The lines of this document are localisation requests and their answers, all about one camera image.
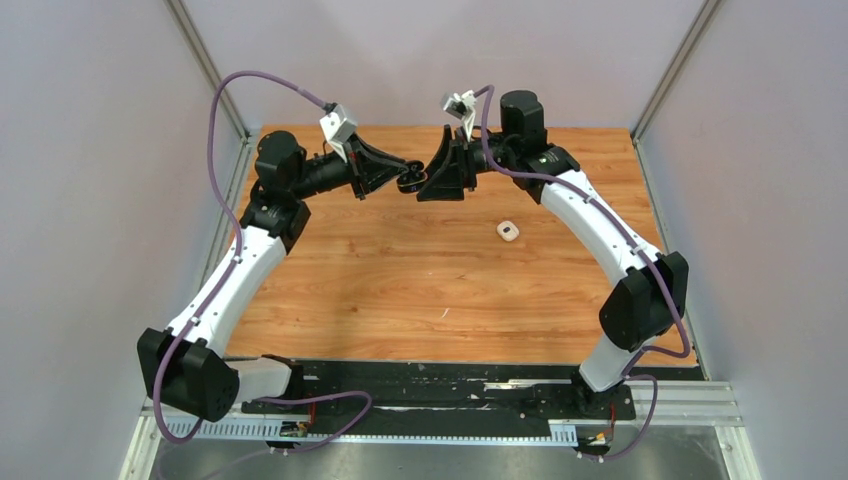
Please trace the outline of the black earbud charging case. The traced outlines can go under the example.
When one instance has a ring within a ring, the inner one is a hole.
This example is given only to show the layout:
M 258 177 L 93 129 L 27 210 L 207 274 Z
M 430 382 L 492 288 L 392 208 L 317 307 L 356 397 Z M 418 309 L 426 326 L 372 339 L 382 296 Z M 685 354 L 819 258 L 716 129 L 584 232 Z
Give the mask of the black earbud charging case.
M 421 190 L 428 179 L 426 167 L 421 161 L 410 161 L 407 169 L 396 179 L 397 189 L 402 194 L 414 194 Z

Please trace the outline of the white earbud charging case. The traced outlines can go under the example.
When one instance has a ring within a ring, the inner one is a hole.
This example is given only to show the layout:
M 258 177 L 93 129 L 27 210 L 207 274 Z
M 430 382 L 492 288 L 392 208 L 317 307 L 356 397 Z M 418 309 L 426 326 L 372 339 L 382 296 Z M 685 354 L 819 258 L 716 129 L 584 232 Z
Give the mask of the white earbud charging case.
M 511 221 L 503 221 L 499 223 L 496 227 L 496 231 L 505 242 L 515 241 L 520 236 L 517 226 Z

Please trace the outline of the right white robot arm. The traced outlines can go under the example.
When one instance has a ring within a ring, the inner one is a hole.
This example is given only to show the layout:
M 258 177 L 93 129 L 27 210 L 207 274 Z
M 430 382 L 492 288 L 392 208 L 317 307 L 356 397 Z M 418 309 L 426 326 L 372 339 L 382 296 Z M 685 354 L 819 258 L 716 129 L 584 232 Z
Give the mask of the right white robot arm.
M 500 99 L 501 129 L 486 126 L 492 86 L 449 93 L 444 112 L 458 129 L 445 127 L 441 144 L 416 189 L 419 202 L 461 201 L 477 177 L 495 171 L 510 177 L 532 200 L 562 221 L 592 254 L 612 291 L 599 311 L 602 333 L 571 377 L 570 402 L 577 413 L 596 417 L 609 407 L 638 360 L 655 341 L 676 328 L 685 358 L 691 343 L 682 320 L 689 266 L 678 252 L 663 253 L 614 212 L 577 160 L 548 140 L 544 108 L 529 90 Z

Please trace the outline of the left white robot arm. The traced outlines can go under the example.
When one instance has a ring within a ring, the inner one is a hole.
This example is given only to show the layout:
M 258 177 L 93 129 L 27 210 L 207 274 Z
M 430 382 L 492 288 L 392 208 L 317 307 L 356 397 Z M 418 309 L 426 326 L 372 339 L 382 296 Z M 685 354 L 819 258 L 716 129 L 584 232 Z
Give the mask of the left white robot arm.
M 227 253 L 188 306 L 163 330 L 137 342 L 145 388 L 157 417 L 172 407 L 203 421 L 268 397 L 283 413 L 298 411 L 306 386 L 279 356 L 226 360 L 231 335 L 266 278 L 300 238 L 311 212 L 306 198 L 350 186 L 364 198 L 387 182 L 422 182 L 420 161 L 383 152 L 353 135 L 340 152 L 308 156 L 289 131 L 261 138 L 249 203 Z

